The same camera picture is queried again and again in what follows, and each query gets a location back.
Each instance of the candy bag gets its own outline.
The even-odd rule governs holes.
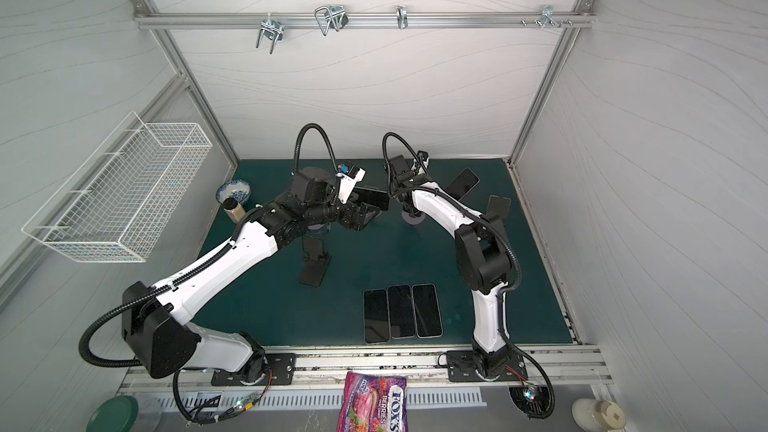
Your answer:
[[[406,378],[347,372],[336,432],[408,432]]]

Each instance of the blue and white bowl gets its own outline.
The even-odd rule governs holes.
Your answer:
[[[216,191],[216,200],[219,204],[224,202],[228,197],[232,197],[240,204],[244,204],[248,197],[250,197],[250,186],[248,182],[242,178],[236,178],[230,180]]]

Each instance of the dark green mat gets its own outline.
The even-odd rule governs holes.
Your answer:
[[[353,161],[366,170],[363,185],[386,189],[382,159]],[[329,160],[302,160],[300,166],[331,168]],[[520,288],[507,296],[507,325],[512,340],[520,344],[570,344],[571,335],[528,223],[516,203],[504,162],[435,160],[430,161],[429,172],[446,186],[466,167],[480,178],[463,200],[467,206],[484,212],[491,194],[513,199],[506,229],[520,258],[523,280]],[[248,206],[267,202],[286,190],[290,168],[291,160],[243,160],[235,177],[251,185]],[[264,345],[361,345],[365,344],[363,291],[396,284],[435,284],[443,336],[393,339],[388,344],[470,343],[475,327],[472,296],[456,269],[453,237],[430,218],[418,226],[409,226],[400,210],[400,205],[391,201],[389,211],[362,232],[332,224],[323,237],[331,263],[319,288],[299,283],[302,249],[297,239],[218,293],[194,322],[219,331],[245,331]],[[233,227],[224,211],[219,210],[201,254],[228,238]]]

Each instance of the smartphone screen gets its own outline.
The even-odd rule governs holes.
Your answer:
[[[480,179],[475,173],[469,168],[465,168],[444,190],[449,196],[454,197],[456,200],[461,200],[478,182],[480,182]]]
[[[389,330],[393,338],[416,335],[413,320],[413,300],[410,285],[391,285],[386,290],[389,299]]]
[[[416,333],[421,338],[440,337],[442,322],[440,307],[437,303],[437,290],[434,284],[421,284],[411,287],[413,309],[416,312]]]
[[[389,341],[389,307],[385,289],[362,293],[362,316],[367,344]]]

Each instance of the wire basket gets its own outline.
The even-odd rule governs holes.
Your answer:
[[[144,262],[210,148],[197,123],[144,123],[133,113],[22,231],[76,262]]]

